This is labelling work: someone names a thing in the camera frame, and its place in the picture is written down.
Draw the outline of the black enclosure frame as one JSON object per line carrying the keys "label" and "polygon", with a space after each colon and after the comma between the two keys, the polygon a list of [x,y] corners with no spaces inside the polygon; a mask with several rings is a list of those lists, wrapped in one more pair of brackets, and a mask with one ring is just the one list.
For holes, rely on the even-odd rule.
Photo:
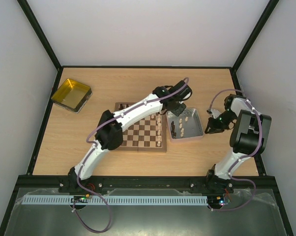
{"label": "black enclosure frame", "polygon": [[[239,79],[237,77],[237,70],[239,69],[241,63],[243,62],[245,56],[248,54],[249,49],[251,49],[253,43],[257,39],[259,33],[261,32],[262,28],[266,24],[268,18],[270,17],[271,13],[274,11],[275,7],[279,3],[279,0],[270,0],[269,3],[267,3],[265,10],[263,11],[261,17],[259,18],[257,24],[255,25],[251,35],[249,36],[247,42],[244,45],[244,48],[240,52],[239,57],[237,58],[235,65],[232,67],[219,67],[219,66],[69,66],[64,65],[62,66],[50,43],[48,42],[48,39],[46,38],[35,14],[33,13],[29,3],[27,0],[17,0],[17,3],[19,4],[20,8],[22,9],[25,17],[27,18],[28,22],[30,23],[31,27],[33,28],[34,32],[36,33],[38,39],[40,40],[41,44],[43,45],[45,51],[47,52],[48,56],[52,60],[53,65],[56,67],[57,75],[54,79],[53,86],[51,88],[51,94],[50,97],[54,94],[54,92],[57,90],[57,87],[59,86],[60,81],[62,81],[62,75],[65,72],[79,72],[80,75],[84,75],[85,77],[88,75],[91,76],[91,72],[94,72],[95,75],[96,70],[102,71],[102,72],[108,72],[109,75],[113,76],[113,72],[117,72],[118,70],[122,70],[122,72],[127,72],[131,78],[131,81],[134,82],[135,79],[139,79],[139,75],[143,75],[145,78],[148,78],[148,75],[159,75],[161,76],[161,72],[167,72],[168,77],[171,75],[174,76],[174,72],[187,72],[190,70],[191,72],[195,72],[197,78],[202,75],[212,75],[212,76],[220,76],[223,79],[232,79],[233,87],[235,89],[239,89],[239,91],[236,92],[237,95],[243,95],[243,92],[240,92],[241,86],[239,83]],[[37,139],[35,142],[35,146],[30,158],[30,162],[27,168],[27,172],[25,175],[32,176],[33,171],[35,170],[35,166],[38,166],[38,155],[42,146],[42,141],[44,140],[44,136],[46,134],[46,127],[48,127],[48,123],[50,120],[51,112],[53,112],[53,105],[52,101],[49,97],[49,101],[47,103],[44,117],[41,122],[41,126],[37,135]],[[272,188],[275,193],[275,202],[279,204],[279,212],[281,219],[283,220],[284,229],[288,233],[289,236],[293,236],[293,231],[291,228],[291,225],[288,220],[288,216],[286,214],[286,210],[279,192],[279,188],[277,185],[277,182],[275,180],[275,177],[268,176],[266,174],[266,170],[264,167],[263,159],[260,154],[256,154],[254,157],[256,170],[258,173],[258,176],[249,176],[247,174],[246,178],[252,178],[253,180],[257,180],[257,187],[264,187],[264,188]],[[10,197],[7,209],[5,211],[2,223],[0,225],[0,236],[4,236],[5,233],[7,233],[7,227],[9,223],[9,219],[12,215],[13,211],[13,205],[15,204],[15,200],[17,200],[17,191],[12,192],[12,195]]]}

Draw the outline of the wooden chess board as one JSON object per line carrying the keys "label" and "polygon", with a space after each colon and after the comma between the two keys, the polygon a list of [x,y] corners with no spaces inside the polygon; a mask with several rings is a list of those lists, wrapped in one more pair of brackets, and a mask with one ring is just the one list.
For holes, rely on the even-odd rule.
{"label": "wooden chess board", "polygon": [[123,132],[123,142],[115,151],[167,151],[166,117],[159,113],[149,115]]}

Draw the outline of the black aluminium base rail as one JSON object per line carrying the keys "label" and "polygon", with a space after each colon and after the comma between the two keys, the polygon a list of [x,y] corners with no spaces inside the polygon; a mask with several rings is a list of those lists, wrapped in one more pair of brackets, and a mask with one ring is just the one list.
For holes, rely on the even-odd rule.
{"label": "black aluminium base rail", "polygon": [[[115,189],[174,189],[179,192],[200,193],[205,195],[222,194],[225,189],[252,188],[244,180],[224,180],[216,177],[114,177],[92,176],[81,184],[89,190],[102,195]],[[28,176],[20,175],[14,191],[20,188],[55,188],[60,193],[78,195],[86,193],[73,177],[69,176]]]}

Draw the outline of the yellow tin lid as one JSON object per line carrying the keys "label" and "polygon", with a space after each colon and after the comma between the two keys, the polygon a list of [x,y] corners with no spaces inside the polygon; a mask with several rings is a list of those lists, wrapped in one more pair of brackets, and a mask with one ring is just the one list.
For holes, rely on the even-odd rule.
{"label": "yellow tin lid", "polygon": [[56,105],[77,114],[91,96],[90,86],[68,78],[52,95],[51,100]]}

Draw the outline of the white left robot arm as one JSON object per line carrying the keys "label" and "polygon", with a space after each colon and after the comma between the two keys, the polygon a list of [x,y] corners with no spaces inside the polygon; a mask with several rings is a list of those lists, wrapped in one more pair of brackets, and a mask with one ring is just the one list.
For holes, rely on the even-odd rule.
{"label": "white left robot arm", "polygon": [[161,111],[180,115],[186,108],[183,102],[192,95],[188,82],[186,77],[174,86],[156,87],[147,97],[127,108],[113,113],[104,111],[98,126],[87,137],[90,149],[68,173],[70,186],[87,189],[81,181],[90,178],[103,157],[123,143],[123,132],[136,122]]}

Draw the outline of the pink metal tin tray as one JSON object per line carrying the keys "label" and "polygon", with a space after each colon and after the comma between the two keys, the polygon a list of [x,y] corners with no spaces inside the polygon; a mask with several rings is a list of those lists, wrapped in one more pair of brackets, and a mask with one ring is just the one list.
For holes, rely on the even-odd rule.
{"label": "pink metal tin tray", "polygon": [[[184,128],[184,136],[181,137],[181,129],[179,127],[179,119],[182,119],[182,128]],[[166,113],[167,119],[167,127],[169,129],[170,141],[172,143],[183,143],[183,142],[191,142],[195,140],[199,140],[204,136],[204,131],[202,127],[202,123],[200,120],[200,116],[196,108],[186,108],[178,117],[176,117],[173,113]],[[174,121],[176,137],[173,137],[171,122]]]}

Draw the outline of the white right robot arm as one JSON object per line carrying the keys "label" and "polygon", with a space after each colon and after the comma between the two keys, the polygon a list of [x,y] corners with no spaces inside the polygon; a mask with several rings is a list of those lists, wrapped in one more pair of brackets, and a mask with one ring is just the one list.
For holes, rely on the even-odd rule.
{"label": "white right robot arm", "polygon": [[265,150],[271,126],[271,117],[257,111],[246,97],[230,94],[224,100],[224,108],[222,113],[212,106],[207,110],[210,117],[206,134],[232,130],[230,151],[207,172],[205,187],[212,193],[228,188],[235,170]]}

